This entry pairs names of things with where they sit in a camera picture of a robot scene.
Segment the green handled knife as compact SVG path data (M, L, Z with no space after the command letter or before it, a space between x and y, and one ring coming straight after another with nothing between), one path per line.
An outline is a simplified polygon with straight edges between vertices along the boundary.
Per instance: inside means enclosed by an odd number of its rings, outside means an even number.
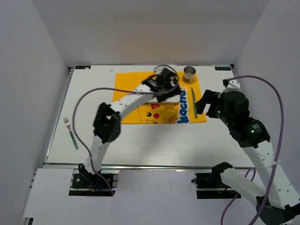
M191 87L191 94L192 94L192 100L193 100L193 107L194 107L194 114L195 114L195 119L198 118L198 113L197 113L197 109L196 109L196 99L195 99L195 92L194 89Z

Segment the yellow Pikachu placemat cloth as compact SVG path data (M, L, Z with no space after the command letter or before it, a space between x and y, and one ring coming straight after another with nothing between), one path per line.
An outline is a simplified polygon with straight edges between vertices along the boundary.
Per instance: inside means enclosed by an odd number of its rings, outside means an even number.
M117 73L114 87L122 90L134 90L153 72ZM206 122L202 113L195 119L191 87L196 101L201 98L200 85L195 75L191 83L183 81L183 71L178 72L180 78L180 102L178 103L145 103L123 120L122 124L171 124Z

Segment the metal cup with paper sleeve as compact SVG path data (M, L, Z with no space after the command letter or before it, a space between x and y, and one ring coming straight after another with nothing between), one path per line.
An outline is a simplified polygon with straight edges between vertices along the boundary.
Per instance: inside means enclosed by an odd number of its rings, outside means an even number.
M186 83L191 83L196 74L196 69L192 66L186 66L183 69L183 81Z

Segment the green handled fork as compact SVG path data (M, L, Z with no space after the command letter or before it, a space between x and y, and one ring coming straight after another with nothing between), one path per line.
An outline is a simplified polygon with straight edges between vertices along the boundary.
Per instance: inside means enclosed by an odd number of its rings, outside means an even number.
M67 117L63 117L63 121L65 123L65 126L67 127L68 131L69 131L69 134L70 134L70 137L72 139L72 142L73 142L73 145L75 147L75 149L77 150L78 149L78 145L77 145L77 142L75 140L75 137L73 135L73 132L72 132L72 129L71 129L71 124L70 124L70 121L68 120Z

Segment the white rectangular plate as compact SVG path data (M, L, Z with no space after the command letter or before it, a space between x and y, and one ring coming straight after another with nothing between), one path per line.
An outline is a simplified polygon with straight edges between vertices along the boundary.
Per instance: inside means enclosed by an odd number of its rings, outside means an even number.
M180 95L169 97L165 101L161 101L161 102L159 102L156 97L148 101L148 103L178 103L178 102L180 102Z

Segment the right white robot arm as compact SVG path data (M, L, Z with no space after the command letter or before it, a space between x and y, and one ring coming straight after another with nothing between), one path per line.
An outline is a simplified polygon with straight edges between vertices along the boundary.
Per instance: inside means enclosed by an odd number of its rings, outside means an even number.
M229 129L231 137L247 154L259 174L264 187L260 187L238 173L231 164L222 162L212 168L207 179L200 179L217 187L229 186L246 198L266 225L281 225L300 213L300 195L292 186L282 167L275 161L270 135L265 126L250 117L249 100L240 91L215 92L206 90L196 102L198 114L209 105L206 115L220 119Z

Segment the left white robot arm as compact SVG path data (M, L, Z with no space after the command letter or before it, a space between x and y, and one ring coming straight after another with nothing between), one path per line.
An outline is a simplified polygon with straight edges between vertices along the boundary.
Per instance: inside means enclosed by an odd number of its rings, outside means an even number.
M170 66L159 65L154 74L142 81L134 90L123 90L127 93L121 99L107 104L101 103L93 122L93 140L91 147L83 146L88 151L88 158L79 165L79 173L88 187L99 182L102 161L111 142L121 133L121 122L132 111L144 103L157 99L158 102L181 93L178 73Z

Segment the blue label sticker right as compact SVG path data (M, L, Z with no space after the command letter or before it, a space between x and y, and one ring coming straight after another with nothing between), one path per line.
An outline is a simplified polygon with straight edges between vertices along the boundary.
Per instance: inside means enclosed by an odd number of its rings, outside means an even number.
M231 67L215 67L216 71L231 71Z

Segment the blue label sticker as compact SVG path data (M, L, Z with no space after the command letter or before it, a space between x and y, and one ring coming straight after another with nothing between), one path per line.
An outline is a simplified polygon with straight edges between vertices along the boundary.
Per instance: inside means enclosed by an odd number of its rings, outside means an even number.
M77 65L75 66L75 69L83 69L83 70L86 70L86 69L91 69L91 65Z
M215 67L216 71L231 71L231 67Z

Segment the blue label sticker left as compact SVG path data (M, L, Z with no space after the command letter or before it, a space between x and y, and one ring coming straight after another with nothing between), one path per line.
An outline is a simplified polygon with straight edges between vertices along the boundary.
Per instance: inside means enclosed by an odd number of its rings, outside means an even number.
M75 69L83 69L83 70L86 70L86 69L91 69L91 65L77 65L75 66Z

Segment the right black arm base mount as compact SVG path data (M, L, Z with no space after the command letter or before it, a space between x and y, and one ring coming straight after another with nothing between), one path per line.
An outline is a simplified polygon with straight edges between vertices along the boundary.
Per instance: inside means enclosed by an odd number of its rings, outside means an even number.
M210 173L196 173L191 182L196 186L196 196L199 200L233 199L236 195L237 198L241 198L231 187L223 183L217 184Z

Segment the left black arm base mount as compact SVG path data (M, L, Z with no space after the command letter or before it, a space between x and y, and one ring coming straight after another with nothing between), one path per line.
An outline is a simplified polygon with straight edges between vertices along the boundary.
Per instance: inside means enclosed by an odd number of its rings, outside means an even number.
M112 197L118 185L118 174L116 172L98 172L107 183L97 174L92 174L79 164L78 169L73 172L69 196L96 196Z

